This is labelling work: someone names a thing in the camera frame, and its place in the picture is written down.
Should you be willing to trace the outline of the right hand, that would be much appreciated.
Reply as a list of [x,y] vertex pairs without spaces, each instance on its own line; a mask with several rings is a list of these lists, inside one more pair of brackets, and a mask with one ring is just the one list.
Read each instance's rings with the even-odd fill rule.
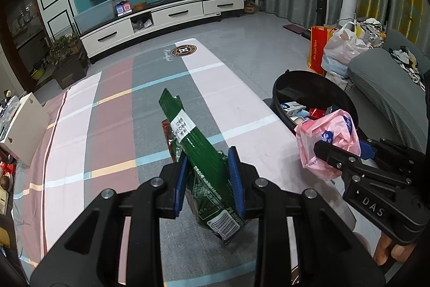
[[373,259],[377,265],[385,264],[389,257],[400,263],[405,263],[415,247],[415,243],[408,246],[396,244],[388,235],[382,232]]

